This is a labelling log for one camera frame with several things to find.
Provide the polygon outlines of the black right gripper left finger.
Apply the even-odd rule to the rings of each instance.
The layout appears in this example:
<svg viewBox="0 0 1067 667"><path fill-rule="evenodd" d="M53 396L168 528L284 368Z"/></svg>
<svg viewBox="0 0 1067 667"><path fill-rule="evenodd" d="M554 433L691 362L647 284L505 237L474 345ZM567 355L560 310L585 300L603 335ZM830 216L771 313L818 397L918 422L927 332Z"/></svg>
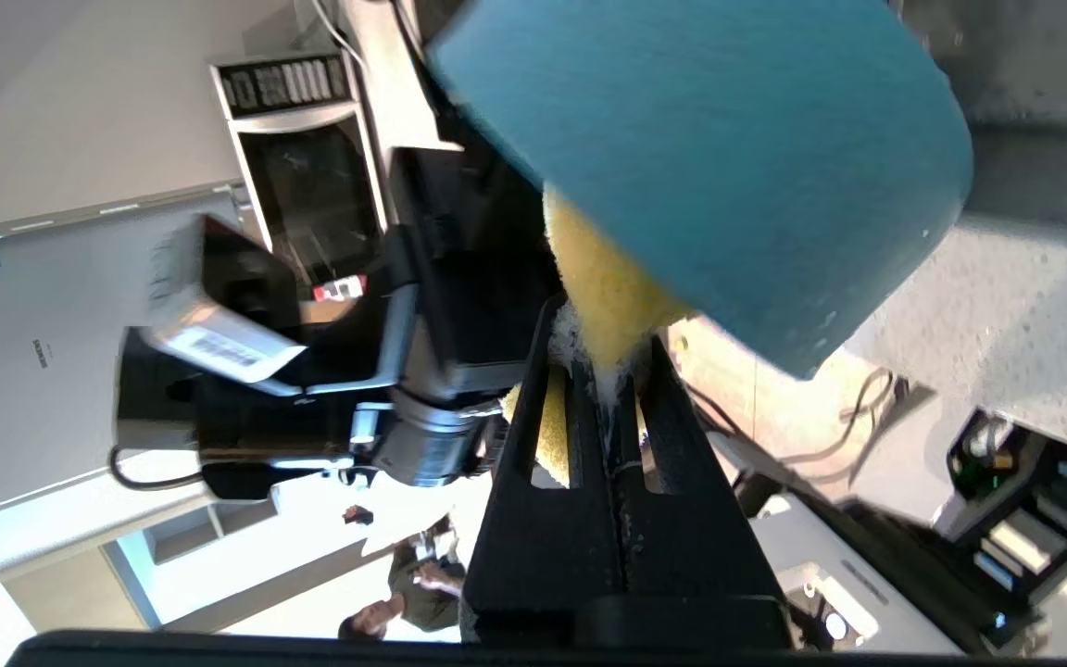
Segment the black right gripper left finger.
<svg viewBox="0 0 1067 667"><path fill-rule="evenodd" d="M571 645L598 605L625 591L625 570L611 502L604 417L587 390L590 371L567 377L563 407L571 482L531 482L539 427L550 396L550 339L566 295L539 316L485 515L471 556L465 612L483 644Z"/></svg>

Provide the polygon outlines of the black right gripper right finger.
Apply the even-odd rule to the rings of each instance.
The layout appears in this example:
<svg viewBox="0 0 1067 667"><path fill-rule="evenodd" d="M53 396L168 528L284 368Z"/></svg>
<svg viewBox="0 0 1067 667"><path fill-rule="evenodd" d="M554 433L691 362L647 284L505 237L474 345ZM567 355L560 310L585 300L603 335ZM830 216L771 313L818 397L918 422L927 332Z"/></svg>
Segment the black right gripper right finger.
<svg viewBox="0 0 1067 667"><path fill-rule="evenodd" d="M789 650L783 592L659 339L611 417L619 646Z"/></svg>

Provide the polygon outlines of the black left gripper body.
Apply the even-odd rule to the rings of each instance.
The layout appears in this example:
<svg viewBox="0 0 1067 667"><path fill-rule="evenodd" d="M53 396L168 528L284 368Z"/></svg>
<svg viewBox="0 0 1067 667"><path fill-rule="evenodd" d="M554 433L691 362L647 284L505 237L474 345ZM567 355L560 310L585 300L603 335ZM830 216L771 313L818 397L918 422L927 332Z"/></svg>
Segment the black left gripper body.
<svg viewBox="0 0 1067 667"><path fill-rule="evenodd" d="M559 292L541 190L491 149L401 147L391 198L439 379L448 390L512 387Z"/></svg>

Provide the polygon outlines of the blue bowl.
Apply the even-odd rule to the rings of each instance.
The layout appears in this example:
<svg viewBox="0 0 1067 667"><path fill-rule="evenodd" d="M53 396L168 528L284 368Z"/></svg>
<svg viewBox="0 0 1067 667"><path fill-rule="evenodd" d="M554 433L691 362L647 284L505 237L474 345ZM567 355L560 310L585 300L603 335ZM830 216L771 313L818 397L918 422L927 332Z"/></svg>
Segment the blue bowl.
<svg viewBox="0 0 1067 667"><path fill-rule="evenodd" d="M509 160L796 379L973 182L947 77L885 0L471 0L428 58Z"/></svg>

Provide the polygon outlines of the person in dark clothes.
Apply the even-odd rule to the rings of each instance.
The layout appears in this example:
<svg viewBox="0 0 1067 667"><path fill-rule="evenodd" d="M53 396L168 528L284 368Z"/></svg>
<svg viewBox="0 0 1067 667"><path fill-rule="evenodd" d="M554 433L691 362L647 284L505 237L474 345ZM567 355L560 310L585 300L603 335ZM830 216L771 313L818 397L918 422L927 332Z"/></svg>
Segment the person in dark clothes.
<svg viewBox="0 0 1067 667"><path fill-rule="evenodd" d="M460 600L467 569L450 556L437 556L424 539L397 542L386 575L388 595L346 617L338 626L343 641L380 642L388 626L401 620L430 634L460 623Z"/></svg>

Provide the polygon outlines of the silver black oven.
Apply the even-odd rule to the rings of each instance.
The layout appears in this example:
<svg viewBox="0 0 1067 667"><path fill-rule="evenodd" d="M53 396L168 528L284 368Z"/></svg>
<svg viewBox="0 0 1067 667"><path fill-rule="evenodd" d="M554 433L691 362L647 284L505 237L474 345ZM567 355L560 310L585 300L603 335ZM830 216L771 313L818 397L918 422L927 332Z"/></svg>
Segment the silver black oven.
<svg viewBox="0 0 1067 667"><path fill-rule="evenodd" d="M359 73L340 50L210 65L254 236L312 284L363 274L386 228Z"/></svg>

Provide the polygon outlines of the white refrigerator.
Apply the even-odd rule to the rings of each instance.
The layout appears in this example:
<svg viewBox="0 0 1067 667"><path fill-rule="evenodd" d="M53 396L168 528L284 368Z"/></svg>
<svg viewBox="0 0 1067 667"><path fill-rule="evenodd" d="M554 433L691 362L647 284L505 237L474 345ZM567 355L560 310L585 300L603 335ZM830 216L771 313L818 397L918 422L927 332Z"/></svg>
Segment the white refrigerator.
<svg viewBox="0 0 1067 667"><path fill-rule="evenodd" d="M237 217L213 194L0 242L0 506L105 469L124 330L148 321L157 247L202 215Z"/></svg>

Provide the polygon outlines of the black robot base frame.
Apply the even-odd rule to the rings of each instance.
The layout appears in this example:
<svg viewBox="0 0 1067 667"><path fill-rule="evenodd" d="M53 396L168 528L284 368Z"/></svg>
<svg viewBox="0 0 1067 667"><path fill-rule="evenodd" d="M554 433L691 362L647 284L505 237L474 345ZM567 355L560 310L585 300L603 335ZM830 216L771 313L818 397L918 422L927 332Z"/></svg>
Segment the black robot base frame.
<svg viewBox="0 0 1067 667"><path fill-rule="evenodd" d="M1067 443L975 413L931 518L740 472L800 648L1067 660Z"/></svg>

